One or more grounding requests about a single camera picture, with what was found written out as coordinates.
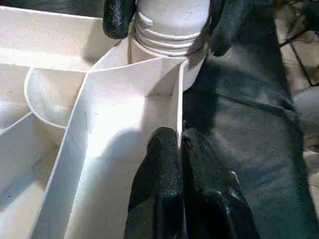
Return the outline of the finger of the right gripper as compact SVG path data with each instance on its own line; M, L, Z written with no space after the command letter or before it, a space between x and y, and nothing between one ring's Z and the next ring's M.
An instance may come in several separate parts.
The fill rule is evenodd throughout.
M105 0L102 24L105 35L111 39L126 38L135 11L135 0Z
M231 48L246 18L248 8L248 0L222 1L220 18L210 38L210 50L214 56L223 56Z

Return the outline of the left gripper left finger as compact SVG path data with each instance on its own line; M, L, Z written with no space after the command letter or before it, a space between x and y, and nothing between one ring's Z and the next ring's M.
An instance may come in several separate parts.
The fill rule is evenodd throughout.
M131 187L126 239L180 239L183 231L183 181L176 133L159 127Z

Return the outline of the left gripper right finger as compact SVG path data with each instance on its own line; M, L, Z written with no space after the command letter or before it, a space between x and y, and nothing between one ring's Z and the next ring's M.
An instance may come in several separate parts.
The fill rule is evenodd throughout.
M258 239L238 180L194 128L182 139L184 206L190 239Z

